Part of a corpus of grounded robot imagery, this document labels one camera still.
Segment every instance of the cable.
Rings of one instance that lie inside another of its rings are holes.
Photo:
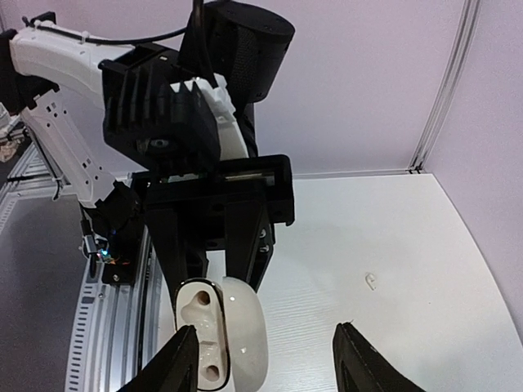
[[[80,34],[75,34],[75,33],[69,32],[69,31],[55,29],[54,27],[42,26],[42,25],[39,25],[37,27],[34,24],[32,24],[31,22],[29,22],[29,20],[27,19],[27,16],[22,17],[22,20],[24,21],[26,27],[32,27],[32,28],[35,28],[38,30],[47,31],[49,33],[61,35],[63,37],[77,39],[79,41],[85,41],[87,43],[94,43],[96,45],[111,45],[111,46],[141,45],[143,43],[163,41],[165,39],[178,37],[186,31],[186,28],[183,28],[183,29],[178,29],[178,30],[172,31],[171,33],[160,34],[160,35],[156,35],[154,37],[137,38],[137,39],[104,39],[104,38],[85,38],[84,39]]]
[[[207,50],[207,42],[204,32],[203,0],[193,0],[193,35],[198,54],[200,72],[202,76],[211,83],[212,88],[218,87],[214,72],[212,71],[211,59]]]

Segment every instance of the white wall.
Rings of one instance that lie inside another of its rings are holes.
[[[522,168],[523,6],[488,0],[427,170],[478,242],[521,336]]]
[[[114,38],[186,24],[190,0],[1,0],[6,21],[58,11],[65,27]],[[272,93],[257,110],[263,154],[286,153],[296,173],[409,165],[436,97],[463,0],[256,0],[297,27]],[[101,112],[71,100],[105,166]]]

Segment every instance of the table surface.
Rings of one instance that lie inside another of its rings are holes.
[[[427,392],[523,390],[523,347],[511,316],[434,176],[294,187],[297,221],[276,230],[259,291],[270,348],[263,392],[336,391],[332,339],[349,321]],[[211,262],[219,280],[223,254]],[[160,344],[172,334],[163,293]]]

